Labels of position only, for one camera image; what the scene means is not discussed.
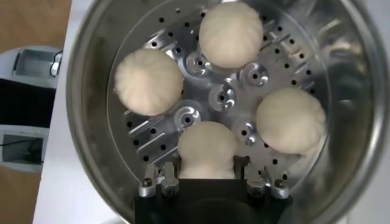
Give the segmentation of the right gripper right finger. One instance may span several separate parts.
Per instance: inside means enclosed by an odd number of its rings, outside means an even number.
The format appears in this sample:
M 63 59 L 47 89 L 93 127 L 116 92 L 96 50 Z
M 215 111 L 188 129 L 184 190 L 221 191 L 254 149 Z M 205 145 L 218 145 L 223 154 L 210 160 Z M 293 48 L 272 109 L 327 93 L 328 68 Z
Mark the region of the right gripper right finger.
M 245 183 L 250 196 L 263 197 L 269 194 L 273 198 L 289 197 L 288 185 L 281 179 L 273 179 L 266 166 L 262 170 L 258 169 L 249 156 L 234 156 L 233 160 L 235 178 Z

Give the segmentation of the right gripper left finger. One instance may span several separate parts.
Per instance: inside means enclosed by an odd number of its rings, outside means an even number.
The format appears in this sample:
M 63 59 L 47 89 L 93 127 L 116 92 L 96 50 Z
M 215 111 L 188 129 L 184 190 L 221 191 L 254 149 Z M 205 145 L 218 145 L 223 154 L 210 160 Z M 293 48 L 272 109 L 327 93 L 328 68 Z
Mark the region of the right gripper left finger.
M 179 192 L 180 158 L 165 162 L 161 168 L 148 164 L 141 183 L 138 186 L 138 196 L 152 198 L 158 194 L 173 197 Z

